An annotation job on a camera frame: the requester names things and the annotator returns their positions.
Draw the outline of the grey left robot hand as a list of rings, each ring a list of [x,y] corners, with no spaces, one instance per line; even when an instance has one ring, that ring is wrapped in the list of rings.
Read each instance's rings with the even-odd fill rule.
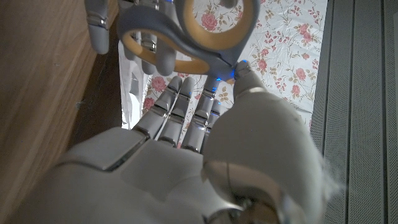
[[[167,0],[119,0],[118,7],[120,13],[127,8],[138,5],[154,8],[173,21],[177,21],[177,13],[173,1]],[[92,48],[101,55],[108,53],[109,50],[109,28],[108,22],[108,1],[107,0],[85,0],[86,21],[90,33]],[[135,32],[131,37],[145,49],[155,54],[155,62],[141,60],[142,70],[148,75],[158,72],[163,76],[168,76],[177,69],[177,51],[167,45],[155,35],[145,32]]]

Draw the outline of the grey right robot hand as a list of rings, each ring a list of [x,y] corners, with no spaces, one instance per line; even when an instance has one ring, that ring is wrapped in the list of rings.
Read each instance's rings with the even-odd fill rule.
[[[175,105],[73,146],[9,223],[321,223],[342,184],[247,61],[234,79],[234,105],[193,119],[181,145]]]

